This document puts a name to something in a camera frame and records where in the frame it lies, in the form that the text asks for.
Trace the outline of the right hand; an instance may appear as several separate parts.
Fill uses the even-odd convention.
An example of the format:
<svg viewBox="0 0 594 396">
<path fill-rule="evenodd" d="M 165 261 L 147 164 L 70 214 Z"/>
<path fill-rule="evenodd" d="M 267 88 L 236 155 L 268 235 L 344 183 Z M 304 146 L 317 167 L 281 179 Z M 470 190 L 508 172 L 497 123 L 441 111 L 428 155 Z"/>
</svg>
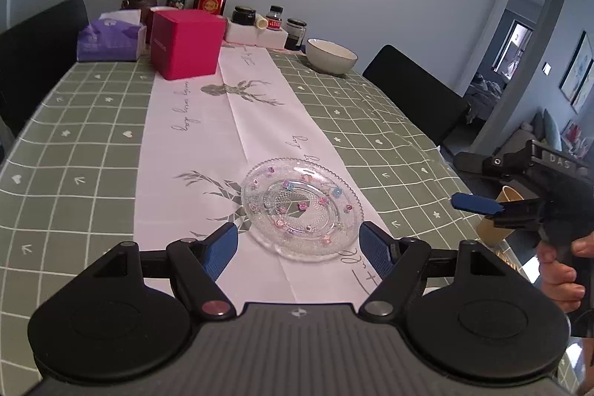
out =
<svg viewBox="0 0 594 396">
<path fill-rule="evenodd" d="M 541 290 L 564 312 L 578 310 L 586 288 L 577 284 L 577 271 L 574 267 L 561 263 L 553 245 L 541 241 L 536 246 L 539 260 Z"/>
</svg>

